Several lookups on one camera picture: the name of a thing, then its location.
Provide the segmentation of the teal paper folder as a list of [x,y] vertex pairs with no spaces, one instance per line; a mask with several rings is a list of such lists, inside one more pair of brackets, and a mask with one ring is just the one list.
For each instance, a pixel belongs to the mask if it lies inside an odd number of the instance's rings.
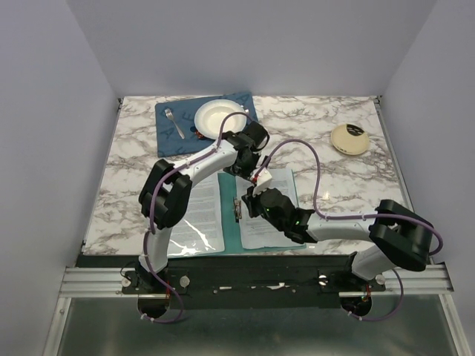
[[226,173],[216,173],[220,187],[221,222],[224,254],[248,254],[274,251],[300,250],[306,248],[284,236],[261,217],[250,218],[248,210],[242,207],[242,219],[235,222],[233,198],[238,199],[246,192],[250,183]]

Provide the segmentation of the single printed paper sheet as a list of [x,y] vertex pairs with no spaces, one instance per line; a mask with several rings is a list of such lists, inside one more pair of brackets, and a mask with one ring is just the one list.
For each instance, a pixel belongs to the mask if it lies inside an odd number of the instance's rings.
[[217,254],[225,249],[217,174],[191,190],[188,210],[173,227],[168,257]]

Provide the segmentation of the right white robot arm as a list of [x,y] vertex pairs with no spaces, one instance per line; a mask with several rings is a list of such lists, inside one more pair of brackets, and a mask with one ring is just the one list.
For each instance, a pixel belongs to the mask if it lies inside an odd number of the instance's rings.
[[343,285],[359,290],[377,275],[396,267],[424,271],[430,255],[434,227],[393,200],[382,200],[374,214],[328,215],[297,208],[276,188],[242,196],[251,218],[261,217],[294,243],[358,240],[373,244],[350,257],[341,273]]

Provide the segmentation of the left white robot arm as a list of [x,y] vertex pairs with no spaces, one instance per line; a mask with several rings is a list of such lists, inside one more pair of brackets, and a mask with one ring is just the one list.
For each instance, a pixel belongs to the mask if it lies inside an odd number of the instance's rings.
[[173,291],[166,281],[167,250],[173,227],[181,221],[189,206],[191,190],[218,171],[240,177],[252,184],[250,197],[265,191],[272,177],[266,168],[258,166],[261,150],[269,141],[267,130],[258,122],[251,122],[243,131],[220,132],[209,147],[176,162],[157,161],[139,195],[141,213],[148,218],[142,254],[134,267],[134,274],[125,275],[123,287],[127,293],[146,294]]

